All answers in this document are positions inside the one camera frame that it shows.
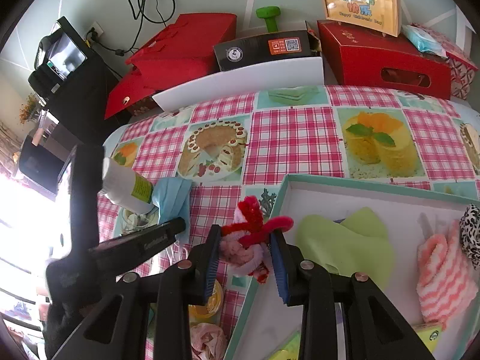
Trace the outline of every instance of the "fuzzy craft toy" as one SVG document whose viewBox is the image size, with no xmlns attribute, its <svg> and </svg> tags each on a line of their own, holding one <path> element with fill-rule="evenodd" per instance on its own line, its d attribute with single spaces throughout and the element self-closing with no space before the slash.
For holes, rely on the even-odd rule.
<svg viewBox="0 0 480 360">
<path fill-rule="evenodd" d="M 275 229 L 283 232 L 293 227 L 293 219 L 277 216 L 263 223 L 260 204 L 255 196 L 247 196 L 237 203 L 233 223 L 222 227 L 220 259 L 225 261 L 234 276 L 253 276 L 265 283 L 269 270 L 265 261 L 269 259 L 267 243 Z"/>
</svg>

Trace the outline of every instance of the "green cloth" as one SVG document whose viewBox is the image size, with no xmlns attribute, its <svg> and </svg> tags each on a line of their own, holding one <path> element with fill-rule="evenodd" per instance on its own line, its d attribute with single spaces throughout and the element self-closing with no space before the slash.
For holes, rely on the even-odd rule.
<svg viewBox="0 0 480 360">
<path fill-rule="evenodd" d="M 308 215 L 298 225 L 297 246 L 303 257 L 328 272 L 352 276 L 364 272 L 385 289 L 395 264 L 388 231 L 368 207 L 354 212 L 342 223 L 320 215 Z"/>
</svg>

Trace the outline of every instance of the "orange sticker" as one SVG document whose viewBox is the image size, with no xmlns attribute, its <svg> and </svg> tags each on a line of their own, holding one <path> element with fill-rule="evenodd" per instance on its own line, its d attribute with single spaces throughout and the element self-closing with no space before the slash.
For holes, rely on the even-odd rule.
<svg viewBox="0 0 480 360">
<path fill-rule="evenodd" d="M 300 53 L 302 51 L 300 38 L 272 39 L 268 41 L 268 46 L 270 47 L 270 54 L 273 56 L 277 54 Z"/>
</svg>

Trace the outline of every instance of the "white bottle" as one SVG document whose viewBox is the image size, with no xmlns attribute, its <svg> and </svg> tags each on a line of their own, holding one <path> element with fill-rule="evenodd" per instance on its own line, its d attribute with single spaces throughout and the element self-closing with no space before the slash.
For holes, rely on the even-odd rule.
<svg viewBox="0 0 480 360">
<path fill-rule="evenodd" d="M 112 203 L 136 214 L 146 214 L 153 209 L 153 184 L 111 158 L 103 160 L 103 187 L 100 192 Z"/>
</svg>

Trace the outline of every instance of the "power cord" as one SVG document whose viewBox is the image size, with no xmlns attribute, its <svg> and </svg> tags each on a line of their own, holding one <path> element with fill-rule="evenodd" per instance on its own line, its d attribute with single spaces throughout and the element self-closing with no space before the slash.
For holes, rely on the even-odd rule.
<svg viewBox="0 0 480 360">
<path fill-rule="evenodd" d="M 91 28 L 90 31 L 87 32 L 87 35 L 86 37 L 88 38 L 88 35 L 90 35 L 90 38 L 92 39 L 93 42 L 97 43 L 100 47 L 104 48 L 105 50 L 108 50 L 108 51 L 111 51 L 111 52 L 114 52 L 116 56 L 125 56 L 126 53 L 128 52 L 132 52 L 133 53 L 133 49 L 136 49 L 138 50 L 138 48 L 135 47 L 135 44 L 137 43 L 137 40 L 138 40 L 138 37 L 140 36 L 140 32 L 142 31 L 142 27 L 143 27 L 143 20 L 147 20 L 153 24 L 163 24 L 165 26 L 165 28 L 167 27 L 167 21 L 169 21 L 173 15 L 175 14 L 175 10 L 176 10 L 176 2 L 175 0 L 172 0 L 172 4 L 173 4 L 173 8 L 172 8 L 172 13 L 170 14 L 170 16 L 165 20 L 162 16 L 162 14 L 160 13 L 160 11 L 158 10 L 158 0 L 157 0 L 157 6 L 156 6 L 156 10 L 157 10 L 157 13 L 160 15 L 161 17 L 161 21 L 155 21 L 155 20 L 152 20 L 150 19 L 146 14 L 145 14 L 145 6 L 146 6 L 146 2 L 147 0 L 137 0 L 137 9 L 138 9 L 138 12 L 135 12 L 135 8 L 134 8 L 134 5 L 132 3 L 131 0 L 127 0 L 129 5 L 130 5 L 130 9 L 131 9 L 131 13 L 133 15 L 133 19 L 134 20 L 138 20 L 138 18 L 140 18 L 140 26 L 138 27 L 138 31 L 137 31 L 137 34 L 135 36 L 135 40 L 133 41 L 133 44 L 131 45 L 131 47 L 128 49 L 128 50 L 123 50 L 123 49 L 113 49 L 113 48 L 110 48 L 110 47 L 107 47 L 105 46 L 104 44 L 102 44 L 101 42 L 99 42 L 98 40 L 98 34 L 97 32 L 95 31 L 94 28 Z"/>
</svg>

